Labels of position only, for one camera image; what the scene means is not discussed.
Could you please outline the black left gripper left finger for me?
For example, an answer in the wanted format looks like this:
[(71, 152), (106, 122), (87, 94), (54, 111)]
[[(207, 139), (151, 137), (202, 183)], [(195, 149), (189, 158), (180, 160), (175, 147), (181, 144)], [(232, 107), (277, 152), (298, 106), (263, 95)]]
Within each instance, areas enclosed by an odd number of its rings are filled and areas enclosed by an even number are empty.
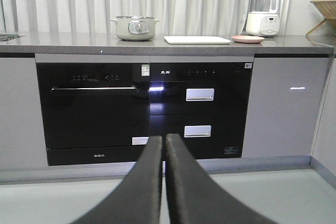
[(161, 136), (151, 136), (122, 182), (74, 223), (159, 223), (162, 197)]

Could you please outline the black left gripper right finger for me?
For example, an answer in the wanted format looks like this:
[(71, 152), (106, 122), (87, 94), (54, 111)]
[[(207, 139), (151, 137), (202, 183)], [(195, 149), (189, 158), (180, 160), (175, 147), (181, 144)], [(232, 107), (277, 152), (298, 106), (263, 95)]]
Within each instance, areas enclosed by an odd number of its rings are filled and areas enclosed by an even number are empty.
[(165, 150), (171, 223), (274, 223), (214, 182), (178, 134), (166, 135)]

